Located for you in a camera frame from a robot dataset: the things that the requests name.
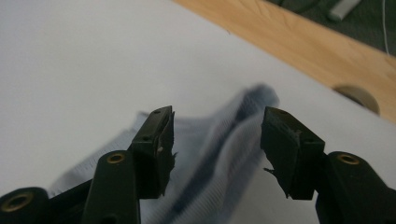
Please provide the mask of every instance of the dark floor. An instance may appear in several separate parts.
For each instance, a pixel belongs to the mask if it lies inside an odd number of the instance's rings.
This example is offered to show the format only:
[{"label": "dark floor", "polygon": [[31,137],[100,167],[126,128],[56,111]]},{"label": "dark floor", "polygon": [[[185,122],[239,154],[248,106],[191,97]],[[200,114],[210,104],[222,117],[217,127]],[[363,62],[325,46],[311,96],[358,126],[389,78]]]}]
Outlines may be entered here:
[{"label": "dark floor", "polygon": [[[361,0],[340,22],[327,19],[329,10],[338,0],[266,1],[277,5],[283,2],[282,7],[291,11],[301,11],[300,9],[312,5],[308,10],[298,14],[385,52],[382,0]],[[396,0],[387,0],[385,6],[389,54],[396,56]]]}]

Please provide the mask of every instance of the white table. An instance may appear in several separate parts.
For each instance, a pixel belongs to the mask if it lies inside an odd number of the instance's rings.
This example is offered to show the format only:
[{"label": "white table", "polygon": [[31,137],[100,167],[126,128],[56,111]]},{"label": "white table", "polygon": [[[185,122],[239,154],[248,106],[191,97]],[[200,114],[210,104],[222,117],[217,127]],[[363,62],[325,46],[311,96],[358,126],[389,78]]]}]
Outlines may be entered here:
[{"label": "white table", "polygon": [[[47,188],[138,111],[207,116],[261,82],[326,152],[363,157],[396,188],[393,124],[170,1],[2,1],[0,80],[1,195]],[[316,223],[312,204],[259,170],[232,223]]]}]

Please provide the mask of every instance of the crumpled cloth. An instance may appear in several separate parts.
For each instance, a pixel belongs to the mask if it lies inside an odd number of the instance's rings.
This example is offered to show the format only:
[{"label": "crumpled cloth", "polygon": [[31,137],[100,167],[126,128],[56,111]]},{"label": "crumpled cloth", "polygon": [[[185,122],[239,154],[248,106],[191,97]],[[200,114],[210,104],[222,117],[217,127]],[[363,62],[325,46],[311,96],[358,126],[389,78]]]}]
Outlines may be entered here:
[{"label": "crumpled cloth", "polygon": [[[140,200],[143,224],[226,223],[264,157],[260,149],[264,108],[277,106],[274,90],[258,85],[237,94],[214,115],[175,119],[176,164],[165,195]],[[141,113],[131,131],[61,176],[49,189],[53,197],[93,177],[99,158],[127,149],[148,114]]]}]

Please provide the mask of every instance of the black plastic part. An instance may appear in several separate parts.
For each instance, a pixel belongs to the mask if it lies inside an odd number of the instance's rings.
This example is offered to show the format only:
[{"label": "black plastic part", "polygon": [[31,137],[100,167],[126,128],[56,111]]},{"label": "black plastic part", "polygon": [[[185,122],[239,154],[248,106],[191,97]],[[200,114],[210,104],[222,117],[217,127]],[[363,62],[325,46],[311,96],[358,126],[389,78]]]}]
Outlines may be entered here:
[{"label": "black plastic part", "polygon": [[26,188],[14,190],[0,198],[1,223],[49,223],[49,204],[49,197],[43,189]]},{"label": "black plastic part", "polygon": [[91,182],[91,180],[84,182],[49,200],[53,216],[51,223],[78,224],[81,222]]},{"label": "black plastic part", "polygon": [[[396,223],[395,191],[367,161],[346,152],[332,152],[325,162],[325,175],[343,223]],[[319,216],[319,220],[326,223],[326,217]]]},{"label": "black plastic part", "polygon": [[322,191],[315,204],[320,224],[343,224],[341,209],[331,191]]},{"label": "black plastic part", "polygon": [[101,157],[81,223],[140,223],[134,177],[134,160],[129,151],[112,151]]},{"label": "black plastic part", "polygon": [[312,200],[315,170],[324,156],[324,146],[323,140],[288,112],[265,107],[261,148],[287,197]]},{"label": "black plastic part", "polygon": [[134,155],[140,199],[156,199],[165,193],[175,166],[174,115],[172,106],[151,112],[128,148]]}]

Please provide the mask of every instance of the wooden surface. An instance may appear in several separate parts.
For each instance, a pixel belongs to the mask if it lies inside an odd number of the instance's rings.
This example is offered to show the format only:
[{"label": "wooden surface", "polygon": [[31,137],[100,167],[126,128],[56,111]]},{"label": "wooden surface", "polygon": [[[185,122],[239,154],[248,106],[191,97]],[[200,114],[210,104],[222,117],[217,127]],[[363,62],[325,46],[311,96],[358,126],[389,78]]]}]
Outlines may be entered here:
[{"label": "wooden surface", "polygon": [[396,123],[396,58],[262,0],[174,0],[332,88],[356,85]]}]

